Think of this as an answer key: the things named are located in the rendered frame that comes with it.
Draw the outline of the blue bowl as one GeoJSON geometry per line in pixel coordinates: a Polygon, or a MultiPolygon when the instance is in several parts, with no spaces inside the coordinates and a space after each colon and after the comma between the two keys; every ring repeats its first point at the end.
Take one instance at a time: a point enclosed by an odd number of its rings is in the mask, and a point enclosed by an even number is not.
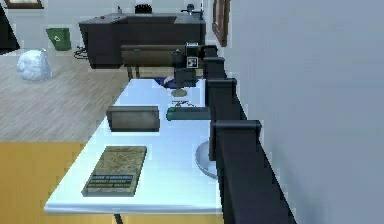
{"type": "Polygon", "coordinates": [[[175,89],[176,85],[173,76],[168,77],[156,77],[155,81],[164,88],[175,89]]]}

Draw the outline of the black ribbed appliance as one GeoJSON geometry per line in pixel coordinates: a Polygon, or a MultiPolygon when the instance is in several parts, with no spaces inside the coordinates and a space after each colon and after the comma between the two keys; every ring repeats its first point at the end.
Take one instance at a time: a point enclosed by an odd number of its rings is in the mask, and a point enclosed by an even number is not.
{"type": "Polygon", "coordinates": [[[137,4],[135,6],[136,14],[151,14],[153,12],[150,4],[137,4]]]}

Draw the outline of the black slanted furniture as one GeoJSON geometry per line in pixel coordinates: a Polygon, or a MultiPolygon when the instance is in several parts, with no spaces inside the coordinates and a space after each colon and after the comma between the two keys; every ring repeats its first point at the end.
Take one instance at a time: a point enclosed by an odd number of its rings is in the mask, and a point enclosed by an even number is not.
{"type": "Polygon", "coordinates": [[[16,39],[8,18],[0,5],[0,55],[18,50],[20,45],[16,39]]]}

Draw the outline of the white table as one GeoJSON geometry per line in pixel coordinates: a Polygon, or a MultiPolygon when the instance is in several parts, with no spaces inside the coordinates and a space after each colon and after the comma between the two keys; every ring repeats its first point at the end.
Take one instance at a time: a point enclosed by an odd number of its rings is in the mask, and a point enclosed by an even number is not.
{"type": "Polygon", "coordinates": [[[198,168],[196,149],[209,138],[207,120],[169,121],[176,101],[152,79],[133,79],[116,104],[156,106],[157,132],[112,132],[102,121],[55,191],[46,201],[48,214],[220,214],[218,182],[198,168]],[[107,146],[145,146],[147,153],[132,197],[85,197],[82,189],[107,146]]]}

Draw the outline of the brown framed picture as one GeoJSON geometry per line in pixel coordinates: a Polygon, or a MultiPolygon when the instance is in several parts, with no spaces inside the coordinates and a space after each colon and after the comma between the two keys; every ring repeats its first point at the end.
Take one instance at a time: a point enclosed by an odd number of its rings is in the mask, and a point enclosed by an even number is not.
{"type": "Polygon", "coordinates": [[[8,9],[43,9],[41,0],[4,0],[8,9]]]}

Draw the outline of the white lumpy bag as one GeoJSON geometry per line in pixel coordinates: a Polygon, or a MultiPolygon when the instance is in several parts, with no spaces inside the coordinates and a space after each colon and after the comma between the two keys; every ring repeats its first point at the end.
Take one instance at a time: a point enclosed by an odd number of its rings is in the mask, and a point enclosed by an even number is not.
{"type": "Polygon", "coordinates": [[[28,50],[22,53],[17,62],[17,74],[25,81],[37,82],[51,79],[52,69],[49,65],[46,50],[28,50]]]}

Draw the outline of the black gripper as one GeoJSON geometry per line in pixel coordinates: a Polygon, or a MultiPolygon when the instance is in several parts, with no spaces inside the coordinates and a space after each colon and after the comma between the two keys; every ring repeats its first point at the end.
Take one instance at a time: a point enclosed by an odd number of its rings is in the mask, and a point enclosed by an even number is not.
{"type": "Polygon", "coordinates": [[[179,49],[171,53],[174,68],[171,87],[173,89],[196,86],[197,58],[187,57],[179,49]]]}

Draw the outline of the black tap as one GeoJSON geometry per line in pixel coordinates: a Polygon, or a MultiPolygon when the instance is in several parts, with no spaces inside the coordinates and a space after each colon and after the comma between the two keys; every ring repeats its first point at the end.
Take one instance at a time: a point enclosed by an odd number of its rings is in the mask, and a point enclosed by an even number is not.
{"type": "Polygon", "coordinates": [[[200,9],[196,10],[195,6],[192,3],[190,3],[187,5],[185,9],[182,9],[182,12],[187,12],[190,19],[196,18],[196,19],[202,20],[204,15],[203,4],[200,4],[200,9]]]}

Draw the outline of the dark grey counter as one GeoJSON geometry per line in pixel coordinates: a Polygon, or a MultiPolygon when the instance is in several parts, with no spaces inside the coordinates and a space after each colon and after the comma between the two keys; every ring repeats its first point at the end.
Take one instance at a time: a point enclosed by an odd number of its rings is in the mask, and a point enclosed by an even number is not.
{"type": "Polygon", "coordinates": [[[122,45],[205,44],[206,22],[186,13],[111,13],[79,22],[92,69],[117,69],[122,45]]]}

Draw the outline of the white bowl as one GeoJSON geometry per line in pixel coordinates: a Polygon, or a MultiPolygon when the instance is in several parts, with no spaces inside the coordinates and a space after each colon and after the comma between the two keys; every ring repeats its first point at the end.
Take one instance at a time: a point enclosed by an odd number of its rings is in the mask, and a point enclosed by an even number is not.
{"type": "Polygon", "coordinates": [[[216,162],[209,159],[209,142],[203,142],[195,152],[195,162],[200,171],[206,176],[217,179],[216,162]]]}

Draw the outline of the green bin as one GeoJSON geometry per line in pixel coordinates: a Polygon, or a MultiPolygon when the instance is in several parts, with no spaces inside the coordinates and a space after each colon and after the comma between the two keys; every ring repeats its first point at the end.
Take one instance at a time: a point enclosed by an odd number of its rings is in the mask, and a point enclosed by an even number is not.
{"type": "Polygon", "coordinates": [[[70,31],[68,28],[47,28],[47,36],[57,51],[71,49],[70,31]]]}

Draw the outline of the olive brown book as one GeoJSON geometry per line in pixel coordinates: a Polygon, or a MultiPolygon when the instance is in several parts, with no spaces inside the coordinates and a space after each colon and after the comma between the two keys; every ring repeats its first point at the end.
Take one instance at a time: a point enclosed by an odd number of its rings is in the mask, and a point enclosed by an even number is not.
{"type": "Polygon", "coordinates": [[[146,146],[107,146],[82,189],[84,197],[133,197],[146,146]]]}

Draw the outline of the dark grey flat box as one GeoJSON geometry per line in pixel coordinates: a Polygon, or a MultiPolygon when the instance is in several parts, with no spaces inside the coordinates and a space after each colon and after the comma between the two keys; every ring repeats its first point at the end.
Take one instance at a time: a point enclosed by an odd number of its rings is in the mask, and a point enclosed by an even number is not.
{"type": "Polygon", "coordinates": [[[158,132],[157,106],[110,106],[106,116],[112,132],[158,132]]]}

